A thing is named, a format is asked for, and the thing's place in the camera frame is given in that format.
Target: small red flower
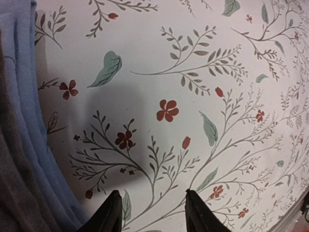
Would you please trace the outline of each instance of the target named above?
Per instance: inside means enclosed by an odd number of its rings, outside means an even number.
[[[76,81],[71,80],[69,83],[69,87],[67,86],[66,83],[62,82],[59,86],[60,90],[66,90],[64,94],[62,95],[63,99],[68,100],[70,95],[75,97],[78,94],[78,90],[74,89],[76,86]]]
[[[238,219],[244,218],[248,212],[249,212],[249,209],[244,208],[244,209],[238,214]]]
[[[214,91],[216,91],[219,98],[223,97],[223,91],[219,87],[217,87]]]
[[[87,190],[85,197],[90,200],[92,198],[92,196],[93,196],[92,190],[91,189]]]
[[[299,40],[299,35],[298,35],[298,33],[295,31],[295,36],[294,36],[294,38],[298,41]]]
[[[211,194],[210,198],[213,199],[213,198],[218,198],[220,197],[220,194],[223,193],[223,186],[220,185],[219,187],[214,187],[213,188],[213,193]]]
[[[246,19],[247,19],[248,22],[252,23],[253,18],[249,14],[247,14],[247,18]]]
[[[115,14],[115,13],[110,13],[110,14],[108,15],[108,18],[110,18],[110,19],[116,19],[116,18],[118,18],[118,15]]]
[[[128,147],[133,147],[133,142],[130,140],[132,138],[132,132],[127,130],[125,134],[122,132],[119,132],[117,134],[118,138],[115,141],[116,145],[119,145],[119,148],[121,150],[125,149],[127,146]]]
[[[190,145],[190,141],[191,141],[191,138],[190,137],[186,137],[183,141],[183,149],[187,149],[188,146]]]
[[[264,115],[265,115],[264,111],[259,110],[256,115],[257,122],[262,122]]]
[[[77,134],[76,135],[74,135],[74,140],[76,140],[76,141],[78,141],[79,139],[80,139],[81,137],[80,136],[78,136]]]
[[[164,118],[167,122],[172,122],[173,117],[179,113],[179,109],[176,108],[176,101],[169,101],[168,103],[166,100],[160,101],[160,107],[162,110],[156,113],[156,118],[158,121],[162,121]]]

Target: blue towel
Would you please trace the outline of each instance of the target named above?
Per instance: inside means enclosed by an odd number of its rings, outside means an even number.
[[[74,197],[47,146],[35,71],[35,8],[34,0],[0,0],[7,85],[23,149],[39,188],[61,229],[76,231],[89,217]]]

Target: red flower bud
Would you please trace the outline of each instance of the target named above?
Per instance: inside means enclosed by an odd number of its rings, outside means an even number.
[[[190,145],[190,141],[191,141],[191,138],[190,137],[186,137],[183,141],[183,149],[187,149],[188,146]]]
[[[116,19],[116,18],[118,18],[118,15],[115,14],[115,13],[110,13],[110,14],[108,15],[108,18],[110,18],[110,19]]]
[[[215,91],[216,91],[217,95],[218,95],[220,98],[223,97],[223,92],[222,92],[222,90],[221,90],[219,87],[217,87],[217,88],[215,89]]]
[[[92,196],[93,196],[92,190],[91,189],[87,190],[85,197],[90,200]]]

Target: brown fabric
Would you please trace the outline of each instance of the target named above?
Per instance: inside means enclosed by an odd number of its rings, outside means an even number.
[[[60,232],[23,153],[7,92],[1,36],[0,129],[0,225],[4,221],[7,228],[1,231]]]

